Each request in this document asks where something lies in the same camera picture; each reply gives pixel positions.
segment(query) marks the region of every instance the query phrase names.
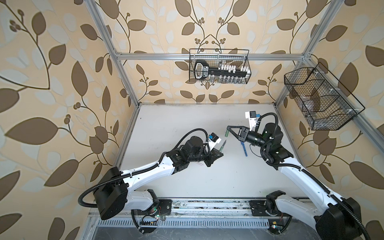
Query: pen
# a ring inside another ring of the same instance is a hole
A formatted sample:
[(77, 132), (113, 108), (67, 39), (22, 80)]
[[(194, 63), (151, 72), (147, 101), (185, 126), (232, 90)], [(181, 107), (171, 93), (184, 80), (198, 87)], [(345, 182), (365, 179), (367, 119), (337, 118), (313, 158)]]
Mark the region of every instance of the pen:
[(244, 143), (243, 143), (243, 142), (241, 142), (241, 145), (243, 145), (245, 156), (246, 156), (246, 157), (248, 157), (247, 151), (245, 150), (245, 146), (244, 146)]
[(223, 145), (221, 145), (221, 148), (220, 148), (219, 152), (221, 152), (221, 151), (223, 150), (224, 145), (225, 145), (226, 142), (227, 142), (227, 140), (225, 140), (224, 143), (223, 143)]

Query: blue marker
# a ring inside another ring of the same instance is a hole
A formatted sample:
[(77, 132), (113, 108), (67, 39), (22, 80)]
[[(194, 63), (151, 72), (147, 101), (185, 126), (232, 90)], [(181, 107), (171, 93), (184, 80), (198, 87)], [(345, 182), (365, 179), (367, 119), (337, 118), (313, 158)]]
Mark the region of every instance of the blue marker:
[(245, 150), (245, 146), (244, 146), (244, 143), (243, 143), (243, 142), (241, 142), (241, 145), (243, 145), (245, 156), (246, 156), (246, 157), (248, 157), (247, 151)]

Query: vented metal panel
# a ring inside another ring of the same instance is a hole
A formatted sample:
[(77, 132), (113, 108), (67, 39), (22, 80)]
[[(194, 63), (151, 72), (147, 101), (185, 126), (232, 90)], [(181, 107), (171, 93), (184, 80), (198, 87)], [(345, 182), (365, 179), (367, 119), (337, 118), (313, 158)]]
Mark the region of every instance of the vented metal panel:
[[(99, 220), (98, 227), (135, 227), (132, 218), (111, 218), (109, 220)], [(201, 219), (201, 218), (167, 218), (165, 221), (158, 221), (157, 226), (163, 228), (268, 228), (268, 219), (247, 218), (247, 219)]]

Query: black cable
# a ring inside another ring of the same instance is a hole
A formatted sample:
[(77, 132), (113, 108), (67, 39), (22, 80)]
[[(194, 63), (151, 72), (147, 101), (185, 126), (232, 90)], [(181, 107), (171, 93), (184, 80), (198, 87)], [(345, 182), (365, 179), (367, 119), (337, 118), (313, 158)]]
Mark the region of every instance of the black cable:
[[(268, 140), (267, 142), (265, 142), (261, 148), (260, 148), (260, 154), (262, 156), (262, 158), (266, 161), (266, 163), (269, 165), (269, 166), (272, 166), (272, 167), (294, 167), (296, 169), (299, 169), (301, 170), (303, 173), (305, 173), (306, 175), (308, 175), (312, 180), (314, 180), (323, 190), (324, 192), (326, 192), (328, 195), (331, 193), (331, 191), (322, 183), (320, 182), (314, 175), (312, 175), (310, 172), (308, 172), (306, 169), (304, 168), (301, 168), (300, 166), (297, 166), (295, 164), (289, 164), (289, 163), (280, 163), (280, 164), (271, 164), (269, 161), (267, 161), (266, 157), (264, 156), (264, 148), (265, 146), (267, 145), (268, 142), (270, 142), (270, 140)], [(367, 232), (367, 230), (365, 229), (364, 225), (361, 223), (361, 221), (359, 220), (359, 218), (342, 202), (340, 201), (340, 199), (338, 197), (336, 197), (335, 195), (331, 194), (330, 197), (335, 200), (352, 218), (353, 220), (356, 222), (356, 224), (358, 225), (358, 227), (361, 229), (363, 235), (364, 235), (364, 238), (366, 240), (370, 240), (370, 236)]]
[(261, 156), (257, 155), (256, 153), (254, 153), (254, 152), (252, 151), (251, 145), (252, 145), (252, 144), (249, 144), (249, 149), (251, 150), (251, 152), (252, 152), (253, 154), (255, 154), (256, 156), (261, 157)]
[(208, 133), (207, 133), (207, 131), (206, 130), (204, 130), (204, 129), (202, 129), (202, 128), (196, 128), (196, 129), (193, 129), (193, 130), (191, 130), (191, 131), (189, 131), (186, 135), (184, 135), (184, 137), (182, 137), (181, 139), (180, 139), (180, 141), (176, 144), (176, 146), (172, 149), (172, 150), (175, 150), (178, 146), (179, 146), (179, 144), (189, 135), (189, 134), (191, 134), (191, 133), (193, 133), (193, 132), (195, 132), (195, 131), (203, 131), (204, 133), (205, 133), (205, 138), (207, 139), (207, 142), (208, 142)]
[(88, 188), (87, 190), (85, 190), (78, 198), (77, 202), (83, 206), (83, 207), (97, 207), (97, 204), (90, 204), (90, 203), (87, 203), (87, 202), (84, 202), (84, 197), (89, 194), (90, 192), (94, 191), (94, 190), (97, 190), (99, 187), (102, 187), (104, 185), (107, 185), (107, 184), (111, 184), (111, 183), (115, 183), (116, 181), (118, 180), (121, 180), (121, 179), (124, 179), (124, 178), (127, 178), (127, 177), (131, 177), (131, 176), (135, 176), (135, 175), (138, 175), (138, 174), (141, 174), (141, 173), (144, 173), (144, 172), (148, 172), (150, 170), (153, 170), (155, 169), (160, 163), (161, 161), (163, 160), (163, 157), (164, 155), (166, 154), (167, 152), (163, 152), (160, 156), (160, 159), (159, 159), (159, 162), (156, 163), (155, 165), (149, 167), (149, 168), (146, 168), (146, 169), (143, 169), (143, 170), (139, 170), (139, 171), (135, 171), (135, 172), (132, 172), (131, 173), (128, 173), (128, 174), (124, 174), (124, 175), (121, 175), (119, 177), (115, 177), (115, 178), (112, 178), (110, 180), (107, 180), (105, 182), (101, 182), (99, 184), (96, 184), (95, 186), (93, 187), (90, 187)]

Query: wire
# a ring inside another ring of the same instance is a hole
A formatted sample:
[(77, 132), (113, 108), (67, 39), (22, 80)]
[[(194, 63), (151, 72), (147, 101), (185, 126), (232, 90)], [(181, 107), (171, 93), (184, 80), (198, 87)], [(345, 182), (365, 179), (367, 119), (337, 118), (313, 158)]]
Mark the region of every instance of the wire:
[(256, 153), (254, 153), (254, 152), (252, 151), (251, 145), (252, 145), (252, 144), (249, 145), (249, 149), (251, 150), (251, 152), (252, 152), (253, 154), (255, 154), (256, 156), (261, 157), (261, 156), (257, 155)]

